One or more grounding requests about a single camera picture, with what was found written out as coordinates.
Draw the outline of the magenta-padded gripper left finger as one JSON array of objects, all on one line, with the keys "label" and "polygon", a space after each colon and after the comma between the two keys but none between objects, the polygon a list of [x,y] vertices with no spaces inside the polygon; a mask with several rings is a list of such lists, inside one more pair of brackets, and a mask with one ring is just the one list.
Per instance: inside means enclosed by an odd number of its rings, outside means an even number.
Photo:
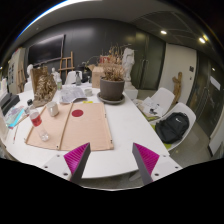
[{"label": "magenta-padded gripper left finger", "polygon": [[72,183],[79,184],[90,152],[90,144],[86,143],[65,155],[56,154],[42,166],[42,169]]}]

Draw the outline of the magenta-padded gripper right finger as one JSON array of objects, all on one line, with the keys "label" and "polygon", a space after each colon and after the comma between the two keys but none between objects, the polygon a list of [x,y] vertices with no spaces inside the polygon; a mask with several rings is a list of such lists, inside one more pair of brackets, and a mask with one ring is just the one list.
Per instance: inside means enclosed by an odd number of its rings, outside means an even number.
[{"label": "magenta-padded gripper right finger", "polygon": [[144,185],[182,169],[169,155],[159,155],[137,143],[133,144],[132,153]]}]

